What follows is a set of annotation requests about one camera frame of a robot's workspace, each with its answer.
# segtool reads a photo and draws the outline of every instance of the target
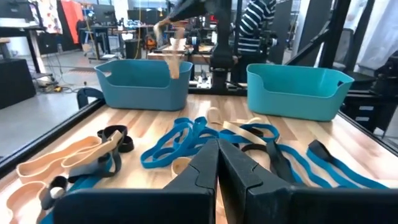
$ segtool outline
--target blue plastic basket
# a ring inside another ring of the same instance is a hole
[[[95,70],[108,106],[175,111],[187,103],[192,67],[190,62],[181,62],[179,79],[170,78],[162,60],[114,60]]]
[[[256,113],[332,120],[354,80],[326,68],[251,64],[248,108]]]

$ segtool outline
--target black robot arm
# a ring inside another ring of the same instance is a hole
[[[170,22],[208,13],[213,14],[218,20],[217,44],[210,57],[210,69],[213,72],[212,88],[226,88],[226,77],[234,63],[233,53],[228,44],[231,5],[231,0],[181,0],[169,15]]]

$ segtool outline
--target resistance band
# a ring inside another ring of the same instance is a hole
[[[174,127],[163,136],[153,148],[141,155],[142,166],[147,169],[168,166],[178,157],[187,157],[196,154],[207,140],[211,138],[220,138],[226,139],[233,144],[252,143],[244,146],[242,150],[248,151],[251,149],[258,149],[268,153],[271,159],[270,168],[275,175],[291,183],[304,184],[298,172],[290,165],[289,160],[282,155],[282,152],[286,152],[305,169],[311,181],[323,188],[332,187],[325,179],[316,175],[311,170],[310,163],[306,158],[302,157],[297,150],[290,146],[275,143],[279,138],[279,132],[270,124],[254,123],[236,126],[233,123],[225,121],[223,123],[225,129],[220,132],[207,128],[206,125],[207,120],[205,117],[199,117],[194,121],[190,121],[188,118],[176,119]],[[273,137],[253,134],[252,130],[258,130],[258,128],[269,130],[273,134]],[[173,139],[173,146],[163,147],[163,145],[176,134],[178,135]],[[351,170],[343,162],[334,158],[328,152],[327,148],[317,140],[309,145],[306,155],[310,161],[328,172],[329,175],[340,184],[339,187],[360,188],[363,186],[373,189],[387,188]],[[342,173],[351,180],[340,175],[335,168],[341,170]]]
[[[164,20],[158,22],[154,26],[154,32],[156,36],[156,41],[158,46],[163,42],[161,27],[167,24],[171,24],[169,18],[165,18]],[[183,28],[182,23],[176,22],[173,23],[176,27],[175,31],[175,43],[172,46],[172,54],[170,56],[164,55],[163,58],[169,66],[170,77],[173,79],[177,79],[180,77],[180,57],[177,55],[177,51],[180,47],[180,40],[184,37],[185,29]]]

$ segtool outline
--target gray floor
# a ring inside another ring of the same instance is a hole
[[[33,63],[29,58],[27,60],[29,68],[33,70]],[[47,71],[52,72],[62,85],[76,89],[87,82],[88,86],[99,88],[95,74],[70,72],[75,67],[94,67],[99,64],[95,61],[89,63],[82,52],[53,55],[44,57],[43,60]],[[198,72],[201,69],[208,70],[208,67],[195,67]],[[31,99],[0,110],[0,126],[7,127],[0,129],[0,156],[10,155],[77,111],[75,93],[38,93]],[[398,113],[395,114],[386,136],[398,143]]]

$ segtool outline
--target cable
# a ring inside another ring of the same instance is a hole
[[[85,15],[85,16],[86,16],[87,31],[88,31],[88,34],[89,34],[89,36],[90,36],[91,43],[94,44],[93,34],[91,33],[90,24],[89,24],[89,22],[88,22],[88,15]]]
[[[136,56],[134,57],[134,59],[137,59],[138,57],[138,51],[141,51],[141,49],[139,48],[139,42],[140,42],[140,38],[141,38],[141,0],[138,0],[138,18],[139,18],[139,22],[140,22],[140,26],[138,27],[138,41],[137,41],[137,51],[136,51]]]

